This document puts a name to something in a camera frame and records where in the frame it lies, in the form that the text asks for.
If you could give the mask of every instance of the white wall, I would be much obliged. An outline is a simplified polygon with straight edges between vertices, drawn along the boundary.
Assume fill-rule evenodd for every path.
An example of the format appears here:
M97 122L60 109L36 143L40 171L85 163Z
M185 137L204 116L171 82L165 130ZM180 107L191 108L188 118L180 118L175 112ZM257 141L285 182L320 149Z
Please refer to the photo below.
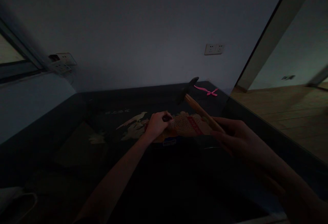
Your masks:
M306 84L327 64L328 0L306 0L249 90Z
M53 73L0 86L0 144L73 94L71 85Z
M0 0L47 54L70 52L78 92L199 76L230 93L279 0ZM223 55L204 56L206 43Z

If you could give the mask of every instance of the wrist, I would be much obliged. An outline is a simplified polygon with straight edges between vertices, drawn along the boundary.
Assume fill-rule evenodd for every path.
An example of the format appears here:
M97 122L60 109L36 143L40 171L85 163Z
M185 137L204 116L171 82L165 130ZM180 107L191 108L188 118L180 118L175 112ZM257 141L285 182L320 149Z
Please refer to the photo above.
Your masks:
M147 134L147 133L144 133L140 139L138 140L138 143L140 144L145 144L147 146L149 146L152 142L153 142L153 138L151 135Z

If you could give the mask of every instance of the window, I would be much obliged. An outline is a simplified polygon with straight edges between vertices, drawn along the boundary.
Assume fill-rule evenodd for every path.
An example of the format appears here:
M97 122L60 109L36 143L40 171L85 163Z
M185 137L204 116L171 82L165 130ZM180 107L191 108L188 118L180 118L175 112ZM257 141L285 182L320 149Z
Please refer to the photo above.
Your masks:
M0 19L0 83L20 79L43 70L30 50Z

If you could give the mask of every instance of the hand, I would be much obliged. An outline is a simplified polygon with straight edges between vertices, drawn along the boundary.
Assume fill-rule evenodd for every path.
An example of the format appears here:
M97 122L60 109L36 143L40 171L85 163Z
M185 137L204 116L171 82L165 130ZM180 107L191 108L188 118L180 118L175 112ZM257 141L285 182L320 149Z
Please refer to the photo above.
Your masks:
M169 120L168 122L164 122L163 116L165 115L169 116L171 120ZM172 122L173 117L167 111L152 114L144 136L146 136L151 140L151 142L153 142Z
M245 158L261 167L272 168L285 165L285 162L243 121L222 117L213 117L213 119L223 125L227 134L217 131L212 131L211 134L230 149L233 155Z

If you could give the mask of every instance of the black table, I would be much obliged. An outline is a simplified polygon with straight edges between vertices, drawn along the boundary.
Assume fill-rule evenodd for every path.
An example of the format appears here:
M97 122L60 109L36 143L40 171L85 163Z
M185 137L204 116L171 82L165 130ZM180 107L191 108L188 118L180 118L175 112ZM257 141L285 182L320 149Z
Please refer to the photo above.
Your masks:
M105 131L106 141L111 146L99 180L136 142L134 139L121 141L122 132L127 127L116 130L119 125L143 111L148 112L144 118L163 110L171 114L181 111L194 113L186 103L175 104L175 97L184 86L82 93L91 114L87 122L95 130ZM198 82L197 86L209 91L216 88L206 81ZM227 94L220 90L216 94L216 97L207 96L206 92L196 88L190 92L210 115L243 120L321 199L328 199L328 168L323 162ZM233 223L281 212L283 209L277 198L256 180L247 167L231 158L210 136L200 136L180 139L172 146L152 144L110 220L178 218L183 213L188 220Z

